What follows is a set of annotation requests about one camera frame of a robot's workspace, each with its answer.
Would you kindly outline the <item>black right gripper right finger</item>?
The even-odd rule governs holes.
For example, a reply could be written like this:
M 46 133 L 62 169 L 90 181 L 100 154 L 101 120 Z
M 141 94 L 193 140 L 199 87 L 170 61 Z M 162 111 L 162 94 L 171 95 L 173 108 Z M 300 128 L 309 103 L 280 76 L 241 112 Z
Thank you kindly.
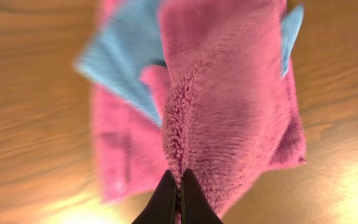
M 182 224 L 223 224 L 213 212 L 191 169 L 187 169 L 181 181 Z

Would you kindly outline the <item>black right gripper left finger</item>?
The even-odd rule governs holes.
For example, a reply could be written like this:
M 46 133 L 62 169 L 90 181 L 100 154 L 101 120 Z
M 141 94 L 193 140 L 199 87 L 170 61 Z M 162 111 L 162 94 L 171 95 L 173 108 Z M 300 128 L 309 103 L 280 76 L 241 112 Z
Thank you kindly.
M 170 170 L 160 179 L 148 204 L 132 224 L 174 224 L 177 204 L 177 185 Z

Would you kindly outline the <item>purple microfiber cloth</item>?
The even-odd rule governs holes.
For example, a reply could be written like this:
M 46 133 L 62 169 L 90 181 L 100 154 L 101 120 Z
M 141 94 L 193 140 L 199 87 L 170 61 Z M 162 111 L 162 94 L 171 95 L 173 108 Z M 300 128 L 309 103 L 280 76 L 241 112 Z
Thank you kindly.
M 158 11 L 166 67 L 145 80 L 162 115 L 163 151 L 191 217 L 192 172 L 224 214 L 261 174 L 305 163 L 291 49 L 304 8 L 285 1 L 165 1 Z

